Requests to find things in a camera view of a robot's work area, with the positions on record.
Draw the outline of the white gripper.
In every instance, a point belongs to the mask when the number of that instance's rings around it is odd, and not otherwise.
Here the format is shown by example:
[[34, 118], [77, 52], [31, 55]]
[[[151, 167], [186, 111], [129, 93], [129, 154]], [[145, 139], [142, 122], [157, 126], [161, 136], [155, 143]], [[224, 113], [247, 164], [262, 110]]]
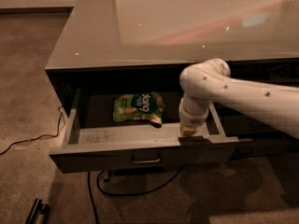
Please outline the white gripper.
[[197, 126], [201, 126], [208, 116], [209, 102], [182, 98], [178, 113], [180, 119], [180, 134], [184, 137], [197, 133]]

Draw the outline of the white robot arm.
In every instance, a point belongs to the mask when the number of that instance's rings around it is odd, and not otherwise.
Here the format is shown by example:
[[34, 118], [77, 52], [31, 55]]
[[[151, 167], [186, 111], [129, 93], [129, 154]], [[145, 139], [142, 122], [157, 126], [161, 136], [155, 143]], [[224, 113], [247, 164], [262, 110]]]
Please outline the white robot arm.
[[211, 59], [186, 67], [179, 76], [183, 98], [180, 124], [197, 128], [213, 103], [225, 105], [296, 139], [299, 138], [299, 89], [231, 77], [229, 65]]

